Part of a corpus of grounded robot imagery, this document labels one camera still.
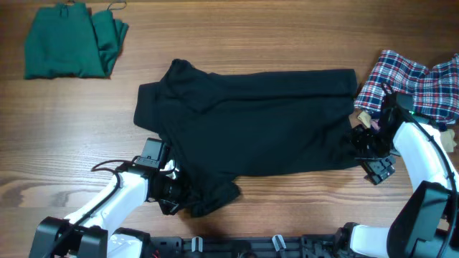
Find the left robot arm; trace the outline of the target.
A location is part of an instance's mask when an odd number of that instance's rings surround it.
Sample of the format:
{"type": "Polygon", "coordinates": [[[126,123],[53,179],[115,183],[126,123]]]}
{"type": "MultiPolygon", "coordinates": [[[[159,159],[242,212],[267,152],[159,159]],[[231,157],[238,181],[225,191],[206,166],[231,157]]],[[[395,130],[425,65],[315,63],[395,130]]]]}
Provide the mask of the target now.
{"type": "Polygon", "coordinates": [[[63,219],[48,216],[38,225],[31,257],[155,257],[148,233],[124,229],[121,224],[145,202],[156,202],[165,215],[174,215],[185,202],[179,166],[162,140],[147,139],[133,159],[107,162],[94,172],[113,175],[93,199],[63,219]]]}

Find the black polo shirt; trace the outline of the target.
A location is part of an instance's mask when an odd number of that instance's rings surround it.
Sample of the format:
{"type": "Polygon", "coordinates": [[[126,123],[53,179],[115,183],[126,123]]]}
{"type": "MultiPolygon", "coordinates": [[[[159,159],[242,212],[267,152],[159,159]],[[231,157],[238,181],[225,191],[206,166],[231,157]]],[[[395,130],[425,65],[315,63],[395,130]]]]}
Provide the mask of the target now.
{"type": "Polygon", "coordinates": [[[356,165],[353,69],[218,75],[175,59],[143,84],[133,122],[170,147],[187,186],[179,207],[206,216],[240,195],[239,176],[356,165]]]}

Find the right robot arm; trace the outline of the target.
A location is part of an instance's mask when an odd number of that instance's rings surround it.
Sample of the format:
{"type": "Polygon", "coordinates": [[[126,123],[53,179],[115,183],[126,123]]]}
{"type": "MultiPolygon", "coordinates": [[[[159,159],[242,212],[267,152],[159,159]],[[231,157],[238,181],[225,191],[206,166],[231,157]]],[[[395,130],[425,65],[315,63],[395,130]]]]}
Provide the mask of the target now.
{"type": "Polygon", "coordinates": [[[390,227],[355,224],[349,249],[366,257],[457,257],[458,173],[440,143],[440,134],[410,114],[412,98],[385,95],[374,133],[359,125],[351,143],[366,179],[377,185],[394,173],[394,157],[404,161],[413,194],[390,227]]]}

